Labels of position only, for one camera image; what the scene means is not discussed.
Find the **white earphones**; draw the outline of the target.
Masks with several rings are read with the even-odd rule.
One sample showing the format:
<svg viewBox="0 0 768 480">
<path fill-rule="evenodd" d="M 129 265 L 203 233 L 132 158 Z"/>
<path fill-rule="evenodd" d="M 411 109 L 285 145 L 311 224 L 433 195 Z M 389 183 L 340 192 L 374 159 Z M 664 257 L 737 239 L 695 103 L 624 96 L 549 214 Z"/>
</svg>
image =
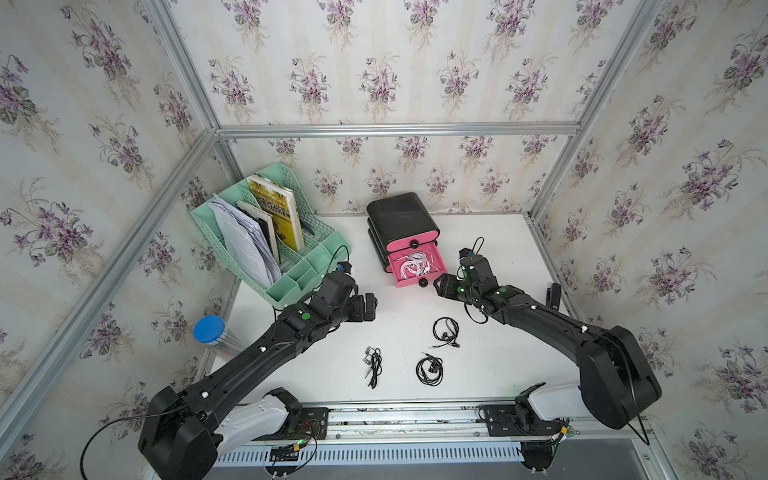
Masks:
<svg viewBox="0 0 768 480">
<path fill-rule="evenodd" d="M 410 255 L 410 259 L 418 271 L 429 271 L 434 265 L 433 256 L 427 251 L 416 250 Z"/>
<path fill-rule="evenodd" d="M 408 259 L 400 266 L 400 274 L 404 279 L 416 278 L 423 274 L 424 262 L 422 260 Z"/>
</svg>

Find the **black earphones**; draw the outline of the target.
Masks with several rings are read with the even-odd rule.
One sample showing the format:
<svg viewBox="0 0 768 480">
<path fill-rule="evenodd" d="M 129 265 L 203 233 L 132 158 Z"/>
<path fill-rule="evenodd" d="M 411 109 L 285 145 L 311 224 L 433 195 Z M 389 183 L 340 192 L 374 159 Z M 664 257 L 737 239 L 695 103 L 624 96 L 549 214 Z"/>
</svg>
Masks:
<svg viewBox="0 0 768 480">
<path fill-rule="evenodd" d="M 441 358 L 424 354 L 415 367 L 417 379 L 422 385 L 439 386 L 444 379 L 444 366 Z"/>
<path fill-rule="evenodd" d="M 370 389 L 375 389 L 378 386 L 379 376 L 383 372 L 381 350 L 371 346 L 367 347 L 363 362 L 367 366 L 367 371 L 365 373 L 367 385 Z"/>
<path fill-rule="evenodd" d="M 436 344 L 432 346 L 432 349 L 442 347 L 459 348 L 459 333 L 460 326 L 455 319 L 447 316 L 436 319 L 432 325 L 432 335 Z"/>
</svg>

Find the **pink top drawer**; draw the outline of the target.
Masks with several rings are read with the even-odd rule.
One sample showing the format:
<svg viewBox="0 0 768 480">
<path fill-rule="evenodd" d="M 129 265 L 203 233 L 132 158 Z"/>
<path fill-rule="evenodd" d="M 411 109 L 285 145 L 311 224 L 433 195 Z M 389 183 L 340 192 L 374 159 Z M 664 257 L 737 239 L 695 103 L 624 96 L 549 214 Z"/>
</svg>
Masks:
<svg viewBox="0 0 768 480">
<path fill-rule="evenodd" d="M 394 239 L 387 243 L 386 251 L 392 253 L 405 249 L 416 249 L 423 244 L 436 241 L 439 235 L 440 231 L 438 229 L 432 229 L 403 238 Z"/>
</svg>

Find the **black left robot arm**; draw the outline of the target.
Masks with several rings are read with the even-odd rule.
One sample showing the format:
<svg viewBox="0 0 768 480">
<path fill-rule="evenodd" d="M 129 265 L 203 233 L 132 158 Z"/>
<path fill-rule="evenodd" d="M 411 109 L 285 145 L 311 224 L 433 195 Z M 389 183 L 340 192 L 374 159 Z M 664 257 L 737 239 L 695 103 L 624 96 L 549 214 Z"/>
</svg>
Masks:
<svg viewBox="0 0 768 480">
<path fill-rule="evenodd" d="M 325 275 L 320 286 L 278 314 L 265 333 L 223 367 L 175 391 L 167 386 L 148 403 L 138 450 L 162 479 L 202 479 L 218 457 L 277 432 L 298 401 L 285 389 L 254 406 L 240 402 L 282 365 L 344 322 L 371 322 L 378 300 L 361 294 L 352 276 Z"/>
</svg>

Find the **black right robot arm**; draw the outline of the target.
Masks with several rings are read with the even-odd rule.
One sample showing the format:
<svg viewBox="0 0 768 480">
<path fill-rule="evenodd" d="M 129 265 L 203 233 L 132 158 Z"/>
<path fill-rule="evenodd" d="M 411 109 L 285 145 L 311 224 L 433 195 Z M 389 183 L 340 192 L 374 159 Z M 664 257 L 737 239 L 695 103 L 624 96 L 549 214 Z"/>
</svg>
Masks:
<svg viewBox="0 0 768 480">
<path fill-rule="evenodd" d="M 625 427 L 662 397 L 638 340 L 624 327 L 605 329 L 577 321 L 522 289 L 499 284 L 485 267 L 467 267 L 461 277 L 444 273 L 433 285 L 439 297 L 472 306 L 571 360 L 578 369 L 581 404 L 606 427 Z"/>
</svg>

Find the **black drawer cabinet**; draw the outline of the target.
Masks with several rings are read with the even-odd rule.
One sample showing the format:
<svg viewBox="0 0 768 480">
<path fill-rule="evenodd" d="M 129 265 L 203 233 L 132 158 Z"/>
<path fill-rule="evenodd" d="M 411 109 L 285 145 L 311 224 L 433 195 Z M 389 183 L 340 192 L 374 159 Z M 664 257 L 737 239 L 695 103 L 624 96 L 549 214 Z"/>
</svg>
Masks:
<svg viewBox="0 0 768 480">
<path fill-rule="evenodd" d="M 374 200 L 366 207 L 368 236 L 379 262 L 391 273 L 386 251 L 388 242 L 427 230 L 439 229 L 415 192 Z"/>
</svg>

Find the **black stapler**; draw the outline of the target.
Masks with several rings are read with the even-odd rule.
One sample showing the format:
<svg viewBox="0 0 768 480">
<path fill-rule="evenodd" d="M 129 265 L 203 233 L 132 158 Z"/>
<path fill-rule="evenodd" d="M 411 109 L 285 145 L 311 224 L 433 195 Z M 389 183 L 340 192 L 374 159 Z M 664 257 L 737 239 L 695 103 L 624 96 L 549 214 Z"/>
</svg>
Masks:
<svg viewBox="0 0 768 480">
<path fill-rule="evenodd" d="M 552 283 L 546 292 L 546 306 L 558 310 L 562 298 L 562 286 L 559 283 Z"/>
</svg>

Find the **green desk organizer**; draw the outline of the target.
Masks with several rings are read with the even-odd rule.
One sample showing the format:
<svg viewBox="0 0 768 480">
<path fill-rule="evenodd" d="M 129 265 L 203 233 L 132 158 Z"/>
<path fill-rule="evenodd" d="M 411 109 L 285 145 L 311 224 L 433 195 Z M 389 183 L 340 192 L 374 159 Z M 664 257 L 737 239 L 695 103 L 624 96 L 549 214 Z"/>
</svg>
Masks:
<svg viewBox="0 0 768 480">
<path fill-rule="evenodd" d="M 243 272 L 232 258 L 208 202 L 192 210 L 190 215 L 222 266 L 260 295 L 269 305 L 281 309 L 299 301 L 301 297 L 318 287 L 332 261 L 343 261 L 348 257 L 337 252 L 340 247 L 345 247 L 348 252 L 351 252 L 352 248 L 341 232 L 315 215 L 296 175 L 290 168 L 274 163 L 259 170 L 258 174 L 293 192 L 305 241 L 305 250 L 301 253 L 289 248 L 283 242 L 278 243 L 282 275 L 273 285 L 261 286 Z"/>
</svg>

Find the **black white notebook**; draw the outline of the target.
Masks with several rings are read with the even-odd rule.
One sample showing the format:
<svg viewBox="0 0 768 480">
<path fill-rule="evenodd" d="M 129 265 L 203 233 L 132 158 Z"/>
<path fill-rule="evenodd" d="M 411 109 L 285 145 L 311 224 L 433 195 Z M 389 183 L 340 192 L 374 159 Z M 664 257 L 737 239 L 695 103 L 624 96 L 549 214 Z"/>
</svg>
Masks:
<svg viewBox="0 0 768 480">
<path fill-rule="evenodd" d="M 279 262 L 280 256 L 277 236 L 275 234 L 274 222 L 271 215 L 245 201 L 237 201 L 236 207 L 259 225 L 274 260 Z"/>
</svg>

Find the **yellow book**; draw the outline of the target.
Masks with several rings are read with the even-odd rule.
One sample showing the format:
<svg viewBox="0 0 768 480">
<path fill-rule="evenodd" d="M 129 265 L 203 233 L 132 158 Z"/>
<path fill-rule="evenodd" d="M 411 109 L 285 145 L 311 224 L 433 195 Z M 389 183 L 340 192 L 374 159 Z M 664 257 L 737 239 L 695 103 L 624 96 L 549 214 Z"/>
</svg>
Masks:
<svg viewBox="0 0 768 480">
<path fill-rule="evenodd" d="M 303 253 L 306 245 L 294 193 L 260 174 L 250 175 L 246 181 L 261 209 L 272 216 L 281 241 Z"/>
</svg>

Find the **white paper stack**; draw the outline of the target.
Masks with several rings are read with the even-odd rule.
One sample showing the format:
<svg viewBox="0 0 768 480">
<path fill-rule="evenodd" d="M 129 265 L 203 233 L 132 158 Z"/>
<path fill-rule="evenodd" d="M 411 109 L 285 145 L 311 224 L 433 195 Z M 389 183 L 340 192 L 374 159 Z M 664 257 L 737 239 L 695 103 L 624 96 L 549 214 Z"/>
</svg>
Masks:
<svg viewBox="0 0 768 480">
<path fill-rule="evenodd" d="M 209 203 L 225 248 L 238 267 L 261 288 L 271 287 L 281 276 L 260 225 L 214 195 Z"/>
</svg>

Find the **blue lid container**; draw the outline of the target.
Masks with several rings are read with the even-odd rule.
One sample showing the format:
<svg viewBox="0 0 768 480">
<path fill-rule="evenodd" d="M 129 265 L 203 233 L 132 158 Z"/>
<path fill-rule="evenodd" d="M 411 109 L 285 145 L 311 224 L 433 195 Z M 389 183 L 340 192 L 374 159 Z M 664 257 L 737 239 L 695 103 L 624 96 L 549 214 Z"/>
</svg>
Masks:
<svg viewBox="0 0 768 480">
<path fill-rule="evenodd" d="M 246 349 L 227 323 L 216 315 L 203 317 L 194 325 L 192 332 L 195 341 L 225 359 L 234 358 Z"/>
</svg>

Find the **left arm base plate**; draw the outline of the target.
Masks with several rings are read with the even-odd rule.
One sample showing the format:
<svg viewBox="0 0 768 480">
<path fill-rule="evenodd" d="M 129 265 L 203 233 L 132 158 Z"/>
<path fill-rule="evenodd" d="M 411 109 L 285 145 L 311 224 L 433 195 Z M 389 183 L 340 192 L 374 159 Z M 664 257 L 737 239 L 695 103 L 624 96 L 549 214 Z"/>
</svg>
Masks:
<svg viewBox="0 0 768 480">
<path fill-rule="evenodd" d="M 329 413 L 327 407 L 311 407 L 302 404 L 293 394 L 285 388 L 275 388 L 267 392 L 263 400 L 270 400 L 282 407 L 286 413 L 281 417 L 282 422 L 271 431 L 261 433 L 253 440 L 307 440 L 313 436 L 317 440 L 324 440 L 327 436 Z"/>
</svg>

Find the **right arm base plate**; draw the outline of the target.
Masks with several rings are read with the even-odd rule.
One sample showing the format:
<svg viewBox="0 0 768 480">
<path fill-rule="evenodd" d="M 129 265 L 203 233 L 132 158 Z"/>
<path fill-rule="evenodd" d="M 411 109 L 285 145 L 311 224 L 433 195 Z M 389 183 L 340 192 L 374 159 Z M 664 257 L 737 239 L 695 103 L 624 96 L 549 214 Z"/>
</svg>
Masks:
<svg viewBox="0 0 768 480">
<path fill-rule="evenodd" d="M 564 419 L 542 419 L 533 409 L 531 395 L 544 386 L 537 383 L 518 394 L 512 404 L 482 405 L 478 418 L 491 437 L 557 436 L 567 425 Z"/>
</svg>

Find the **aluminium front rail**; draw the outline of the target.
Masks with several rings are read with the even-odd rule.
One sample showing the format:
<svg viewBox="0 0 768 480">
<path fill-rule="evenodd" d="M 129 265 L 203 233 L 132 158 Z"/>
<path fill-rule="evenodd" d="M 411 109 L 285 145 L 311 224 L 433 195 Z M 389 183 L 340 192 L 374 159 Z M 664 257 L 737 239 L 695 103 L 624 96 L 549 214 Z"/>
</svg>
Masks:
<svg viewBox="0 0 768 480">
<path fill-rule="evenodd" d="M 648 479 L 671 479 L 673 473 L 659 446 L 649 446 L 626 431 L 575 419 L 557 436 L 491 437 L 478 408 L 460 403 L 336 404 L 330 410 L 327 436 L 299 440 L 253 439 L 221 454 L 214 467 L 264 467 L 286 478 L 303 466 L 375 466 L 448 463 L 521 464 L 534 477 L 552 477 L 564 467 L 565 449 L 584 441 L 627 441 L 631 463 Z"/>
</svg>

